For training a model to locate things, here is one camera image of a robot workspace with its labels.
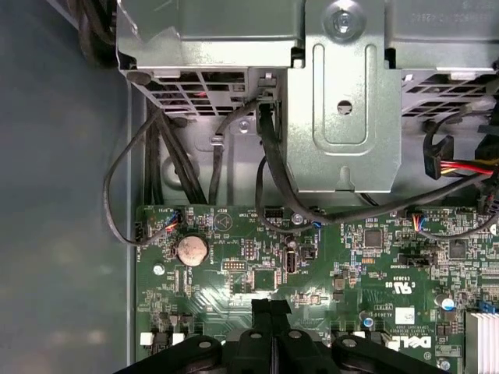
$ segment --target capacitor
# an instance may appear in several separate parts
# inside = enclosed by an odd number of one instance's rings
[[[435,305],[440,306],[446,312],[450,312],[455,308],[455,302],[447,294],[439,294],[435,296]]]
[[[368,329],[374,326],[373,317],[371,317],[371,315],[366,311],[362,311],[361,313],[359,313],[359,319],[362,325]]]

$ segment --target usb port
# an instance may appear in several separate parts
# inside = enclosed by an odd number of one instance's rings
[[[296,253],[294,251],[286,252],[286,271],[291,274],[296,272]]]

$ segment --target screw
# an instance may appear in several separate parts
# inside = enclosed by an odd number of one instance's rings
[[[299,331],[289,331],[289,337],[291,337],[292,339],[299,339],[300,337],[302,337],[302,334],[299,332]]]
[[[451,369],[451,363],[449,361],[442,361],[440,363],[440,369],[448,372]]]
[[[304,221],[303,219],[303,216],[301,214],[297,214],[297,213],[294,213],[292,216],[291,216],[291,222],[293,224],[302,224]]]
[[[352,15],[348,12],[337,12],[333,15],[333,25],[340,34],[346,34],[352,28]]]
[[[153,266],[153,273],[155,273],[156,275],[163,275],[165,273],[165,265],[163,265],[162,263],[156,263]]]
[[[344,339],[342,343],[348,348],[354,348],[357,345],[357,342],[353,339]]]
[[[249,128],[250,128],[250,123],[248,121],[241,121],[239,123],[239,131],[242,134],[246,134]]]

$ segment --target red wire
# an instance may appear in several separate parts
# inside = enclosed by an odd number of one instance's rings
[[[442,161],[441,166],[444,168],[456,168],[456,169],[470,170],[470,171],[474,171],[476,173],[485,174],[485,175],[492,175],[494,173],[491,170],[482,169],[482,168],[479,168],[479,167],[474,166],[474,165],[460,164],[459,162]]]

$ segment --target chip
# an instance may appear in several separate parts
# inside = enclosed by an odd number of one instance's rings
[[[342,277],[335,277],[333,281],[333,286],[336,291],[342,291],[345,289],[345,279]]]
[[[345,300],[345,294],[343,292],[333,292],[333,300],[336,302],[342,302]]]
[[[445,326],[444,325],[437,325],[437,336],[443,337],[444,335],[445,335]]]
[[[383,246],[381,230],[365,230],[364,246],[367,248],[381,248]]]
[[[274,290],[274,271],[273,270],[255,270],[255,291],[273,291]]]
[[[443,311],[444,320],[447,322],[454,322],[457,318],[457,312],[455,310],[452,311]]]
[[[468,243],[464,240],[451,240],[449,242],[449,259],[465,259]]]
[[[310,296],[310,303],[313,305],[319,305],[320,304],[320,296],[319,295]]]

